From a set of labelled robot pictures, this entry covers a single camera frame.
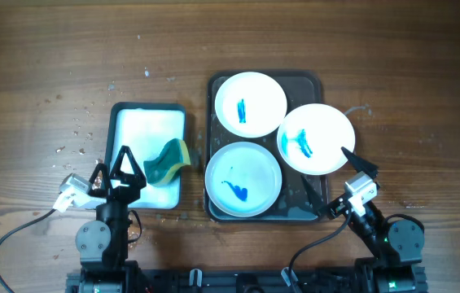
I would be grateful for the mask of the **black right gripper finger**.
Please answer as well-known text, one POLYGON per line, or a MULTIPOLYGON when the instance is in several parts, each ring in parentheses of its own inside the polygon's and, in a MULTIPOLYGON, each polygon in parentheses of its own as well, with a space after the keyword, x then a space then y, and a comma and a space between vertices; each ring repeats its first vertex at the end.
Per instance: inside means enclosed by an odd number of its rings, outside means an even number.
POLYGON ((316 216, 321 216, 321 208, 324 206, 322 196, 314 189, 311 183, 307 180, 304 175, 300 176, 305 193, 308 196, 309 203, 316 216))
POLYGON ((371 162, 364 160, 360 156, 355 155, 344 146, 341 147, 341 151, 343 152, 347 161, 353 166, 353 168, 358 173, 364 172, 370 178, 376 178, 378 176, 379 167, 376 164, 372 164, 371 162))

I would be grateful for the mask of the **white plate blue smear front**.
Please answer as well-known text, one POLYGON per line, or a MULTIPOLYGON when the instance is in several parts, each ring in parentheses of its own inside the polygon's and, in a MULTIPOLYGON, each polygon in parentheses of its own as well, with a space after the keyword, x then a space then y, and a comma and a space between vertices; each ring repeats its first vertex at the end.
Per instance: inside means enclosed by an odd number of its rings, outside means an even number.
POLYGON ((211 202, 224 213, 242 218, 268 210, 278 199, 282 181, 278 161, 252 142, 222 147, 209 160, 204 179, 211 202))

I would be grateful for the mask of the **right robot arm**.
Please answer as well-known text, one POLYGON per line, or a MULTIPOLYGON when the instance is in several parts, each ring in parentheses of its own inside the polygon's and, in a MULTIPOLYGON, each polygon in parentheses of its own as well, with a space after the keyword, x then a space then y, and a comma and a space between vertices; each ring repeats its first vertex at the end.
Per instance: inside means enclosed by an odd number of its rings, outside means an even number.
POLYGON ((422 249, 425 228, 421 221, 405 214, 384 216, 373 203, 378 195, 378 166, 341 151, 357 174, 344 183, 344 193, 318 209, 318 215, 344 223, 333 233, 301 248, 290 260, 288 279, 294 292, 427 292, 428 284, 422 249), (292 267, 302 252, 322 244, 349 228, 372 256, 355 260, 352 267, 316 269, 312 281, 293 277, 292 267))

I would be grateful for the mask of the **small tray with soapy water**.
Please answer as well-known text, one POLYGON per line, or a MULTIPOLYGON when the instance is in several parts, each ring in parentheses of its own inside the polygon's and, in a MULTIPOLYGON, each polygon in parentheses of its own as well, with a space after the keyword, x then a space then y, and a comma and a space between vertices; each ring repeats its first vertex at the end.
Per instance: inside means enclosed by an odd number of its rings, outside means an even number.
MULTIPOLYGON (((164 145, 183 139, 186 109, 177 103, 119 102, 111 110, 104 163, 112 168, 122 146, 128 146, 137 164, 156 159, 164 145)), ((147 185, 132 208, 173 209, 181 196, 182 179, 178 174, 165 186, 147 185)))

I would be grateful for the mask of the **green and yellow sponge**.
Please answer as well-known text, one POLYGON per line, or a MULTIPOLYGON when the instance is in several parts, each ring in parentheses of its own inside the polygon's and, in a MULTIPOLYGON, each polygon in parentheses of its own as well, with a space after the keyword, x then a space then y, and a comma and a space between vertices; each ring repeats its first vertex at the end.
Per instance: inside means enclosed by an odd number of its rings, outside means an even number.
POLYGON ((153 160, 143 162, 147 183, 151 186, 168 185, 176 173, 191 164, 186 143, 178 138, 168 141, 153 160))

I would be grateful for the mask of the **white plate blue streak back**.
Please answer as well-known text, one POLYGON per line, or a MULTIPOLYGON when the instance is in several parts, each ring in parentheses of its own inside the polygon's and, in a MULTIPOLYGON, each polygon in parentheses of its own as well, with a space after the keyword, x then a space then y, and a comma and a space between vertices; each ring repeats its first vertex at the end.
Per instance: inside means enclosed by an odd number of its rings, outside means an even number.
POLYGON ((287 96, 272 77, 242 72, 221 84, 215 113, 226 130, 242 138, 259 138, 275 131, 287 114, 287 96))

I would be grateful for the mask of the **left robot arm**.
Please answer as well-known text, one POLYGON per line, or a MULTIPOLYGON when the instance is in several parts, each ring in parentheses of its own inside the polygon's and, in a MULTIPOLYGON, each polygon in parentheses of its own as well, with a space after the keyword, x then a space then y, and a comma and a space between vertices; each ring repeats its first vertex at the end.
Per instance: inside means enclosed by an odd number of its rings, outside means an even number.
POLYGON ((122 146, 112 169, 97 166, 92 174, 103 175, 104 188, 90 195, 105 198, 96 208, 96 219, 77 232, 81 272, 68 275, 66 292, 148 292, 151 285, 135 260, 128 261, 128 230, 132 224, 129 205, 140 199, 146 178, 128 146, 122 146))

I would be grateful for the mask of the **large dark serving tray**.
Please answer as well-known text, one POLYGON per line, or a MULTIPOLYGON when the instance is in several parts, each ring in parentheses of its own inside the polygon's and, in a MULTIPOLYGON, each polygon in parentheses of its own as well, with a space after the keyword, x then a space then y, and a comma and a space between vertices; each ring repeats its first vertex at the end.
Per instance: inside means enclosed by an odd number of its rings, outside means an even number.
MULTIPOLYGON (((282 86, 287 96, 287 110, 289 112, 305 104, 323 102, 322 83, 313 72, 301 69, 263 69, 261 72, 274 78, 282 86)), ((238 70, 220 71, 216 72, 208 80, 205 135, 206 162, 222 147, 234 142, 246 141, 246 138, 232 134, 222 126, 214 108, 215 95, 221 84, 238 73, 238 70)), ((204 194, 204 211, 213 221, 221 223, 271 222, 283 224, 301 224, 319 221, 318 216, 315 215, 309 203, 300 176, 304 175, 314 189, 322 196, 324 205, 329 202, 327 177, 325 175, 306 175, 291 168, 279 153, 276 137, 277 134, 272 132, 263 138, 249 138, 247 142, 253 142, 264 147, 278 161, 283 175, 283 183, 278 199, 262 214, 242 218, 224 213, 211 202, 208 194, 204 194)))

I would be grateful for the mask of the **white plate blue smear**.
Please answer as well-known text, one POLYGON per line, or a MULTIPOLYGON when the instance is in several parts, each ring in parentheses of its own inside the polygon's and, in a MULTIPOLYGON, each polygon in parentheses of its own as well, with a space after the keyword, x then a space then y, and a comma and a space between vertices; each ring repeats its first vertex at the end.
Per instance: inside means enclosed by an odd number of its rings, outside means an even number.
POLYGON ((242 218, 268 210, 278 199, 282 181, 278 161, 252 142, 222 147, 209 160, 204 179, 211 202, 224 213, 242 218))
POLYGON ((321 103, 290 111, 277 132, 283 160, 308 175, 326 175, 340 169, 347 162, 342 149, 353 151, 355 144, 355 131, 348 117, 321 103))

